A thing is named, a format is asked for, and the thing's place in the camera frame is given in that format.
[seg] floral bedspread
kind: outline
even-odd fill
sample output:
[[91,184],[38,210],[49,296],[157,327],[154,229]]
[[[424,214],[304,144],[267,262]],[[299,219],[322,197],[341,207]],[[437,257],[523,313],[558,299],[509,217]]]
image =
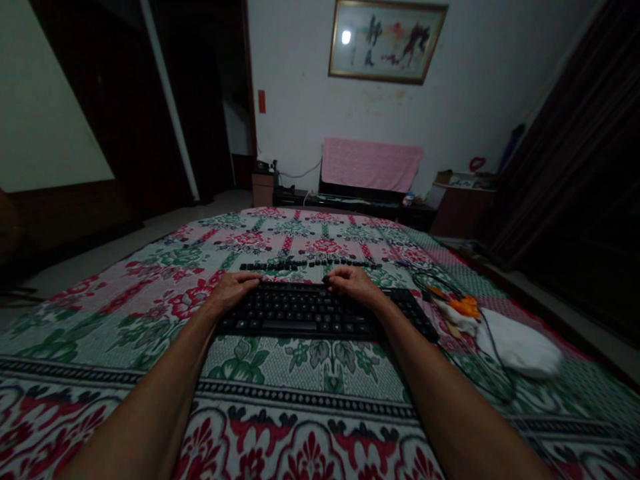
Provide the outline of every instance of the floral bedspread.
[[[396,260],[441,268],[484,306],[564,352],[552,381],[513,374],[510,404],[484,393],[550,468],[564,478],[640,476],[640,399],[428,235],[380,219],[264,208],[185,225],[16,319],[0,336],[0,478],[60,470],[225,272],[290,256],[373,258],[384,265],[369,271],[378,285],[410,289],[411,276]],[[330,268],[270,279],[319,282]],[[462,350],[419,302],[465,372],[506,392],[501,369]],[[418,480],[444,473],[387,346],[218,336],[174,478]]]

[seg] pink cloth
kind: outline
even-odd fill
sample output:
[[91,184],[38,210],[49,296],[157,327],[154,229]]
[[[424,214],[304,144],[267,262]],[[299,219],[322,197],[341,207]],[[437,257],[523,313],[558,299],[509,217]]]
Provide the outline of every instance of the pink cloth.
[[406,193],[411,189],[423,154],[420,147],[326,138],[322,180]]

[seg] framed painting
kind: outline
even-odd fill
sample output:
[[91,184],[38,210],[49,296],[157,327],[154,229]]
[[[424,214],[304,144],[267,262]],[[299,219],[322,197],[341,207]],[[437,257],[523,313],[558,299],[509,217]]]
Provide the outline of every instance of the framed painting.
[[329,76],[422,85],[447,5],[337,0]]

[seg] floor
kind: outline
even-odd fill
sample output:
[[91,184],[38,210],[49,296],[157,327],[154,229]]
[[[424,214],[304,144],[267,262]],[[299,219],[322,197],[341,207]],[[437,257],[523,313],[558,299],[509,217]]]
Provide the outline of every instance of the floor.
[[[24,283],[24,286],[38,289],[37,294],[40,297],[52,297],[78,281],[104,270],[149,242],[178,229],[185,223],[213,217],[228,211],[249,208],[251,203],[252,194],[250,191],[226,191],[217,195],[214,202],[209,205],[178,209],[150,219],[145,222],[145,226],[141,230],[54,265],[32,277]],[[554,311],[608,356],[612,362],[628,373],[631,378],[640,383],[640,351],[628,346],[562,300],[534,285],[520,272],[504,273],[497,268],[495,270]],[[0,331],[6,327],[10,320],[28,309],[0,309]]]
[[[452,248],[458,248],[461,244],[454,239],[438,238],[438,240]],[[534,284],[521,272],[505,273],[494,265],[489,266],[552,310],[640,385],[640,351],[598,326],[560,298]]]

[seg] black keyboard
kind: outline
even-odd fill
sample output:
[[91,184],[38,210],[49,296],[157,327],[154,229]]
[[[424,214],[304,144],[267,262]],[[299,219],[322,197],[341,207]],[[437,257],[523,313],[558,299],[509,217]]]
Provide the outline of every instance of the black keyboard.
[[[427,340],[438,332],[409,290],[382,289]],[[261,282],[218,325],[219,333],[349,340],[385,339],[372,312],[324,284]]]

